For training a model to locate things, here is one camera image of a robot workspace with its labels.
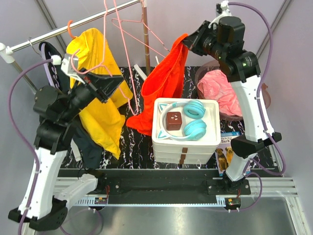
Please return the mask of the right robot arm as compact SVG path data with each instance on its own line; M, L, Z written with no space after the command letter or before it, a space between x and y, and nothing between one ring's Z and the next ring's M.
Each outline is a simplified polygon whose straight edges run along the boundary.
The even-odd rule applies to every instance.
M245 25L234 16L224 16L215 22L204 21L183 40L193 53L210 55L220 64L231 84L242 111L245 133L231 140L234 155L231 165L218 182L228 194L237 191L244 181L247 165L258 152L282 139L272 128L258 86L261 71L253 52L243 49Z

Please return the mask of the pink shorts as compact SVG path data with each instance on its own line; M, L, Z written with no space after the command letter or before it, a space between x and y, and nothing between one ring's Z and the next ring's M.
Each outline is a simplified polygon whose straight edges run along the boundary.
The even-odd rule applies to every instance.
M204 99L215 100L220 112L228 116L242 116L236 93L221 70L208 71L197 85Z

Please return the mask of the pink wire hanger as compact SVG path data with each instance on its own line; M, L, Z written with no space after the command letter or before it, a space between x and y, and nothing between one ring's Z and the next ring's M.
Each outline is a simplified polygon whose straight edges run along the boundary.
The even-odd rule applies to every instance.
M116 1L112 3L121 39L117 38L117 31L113 31L111 26L106 29L108 13L105 13L103 32L96 28L88 29L68 45L67 53L71 54L69 64L75 73L85 74L81 71L85 68L87 72L99 74L103 71L105 74L114 75L120 72L120 67L131 66L117 4Z
M122 33L122 41L124 42L125 40L123 39L124 34L128 35L132 39L136 40L137 42L141 43L144 45L145 48L145 55L150 57L150 51L155 52L157 55L161 57L165 57L161 52L157 51L153 47L150 46L150 40L149 36L152 34L156 40L163 46L164 50L167 52L170 52L170 50L165 46L165 43L148 27L148 14L147 14L147 1L146 0L140 0L140 7L141 7L141 15L140 19L138 20L133 20L133 19L122 19L120 18L118 12L116 12L116 17L111 19L111 23L117 27L121 33ZM143 40L138 39L128 31L124 30L122 28L123 23L130 23L130 24L140 24L143 27Z

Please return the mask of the orange shorts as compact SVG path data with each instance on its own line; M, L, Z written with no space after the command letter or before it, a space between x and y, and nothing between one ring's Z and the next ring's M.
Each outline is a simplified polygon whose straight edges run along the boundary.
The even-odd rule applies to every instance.
M126 126L150 136L153 127L154 103L158 98L180 98L184 86L184 69L188 48L183 34L173 43L169 54L149 74L141 87L144 101L143 111L127 119Z

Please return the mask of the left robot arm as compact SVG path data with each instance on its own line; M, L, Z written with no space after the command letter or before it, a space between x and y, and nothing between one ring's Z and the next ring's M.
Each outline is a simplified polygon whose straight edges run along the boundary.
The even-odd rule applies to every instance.
M38 231L59 228L67 212L90 192L102 193L106 188L105 175L89 169L82 177L63 191L54 194L60 166L75 133L74 120L94 99L108 101L124 81L122 75L80 75L82 82L69 94L47 85L35 94L34 112L41 123L34 144L34 166L22 203L9 212L8 218L18 223L27 222Z

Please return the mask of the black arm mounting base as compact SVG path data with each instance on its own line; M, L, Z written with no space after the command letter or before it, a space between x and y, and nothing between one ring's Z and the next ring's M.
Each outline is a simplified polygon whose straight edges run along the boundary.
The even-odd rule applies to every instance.
M217 196L250 195L248 180L223 186L213 169L103 169L100 185L109 186L110 206L209 206Z

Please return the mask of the orange plastic hanger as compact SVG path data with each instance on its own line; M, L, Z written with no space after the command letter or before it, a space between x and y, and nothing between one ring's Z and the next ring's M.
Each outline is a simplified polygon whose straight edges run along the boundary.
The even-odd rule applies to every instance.
M69 20L69 21L68 21L68 23L67 23L67 32L68 32L70 38L71 38L72 40L74 40L74 39L76 38L76 36L74 36L74 35L72 34L72 32L71 32L71 24L72 24L72 23L73 23L73 20Z

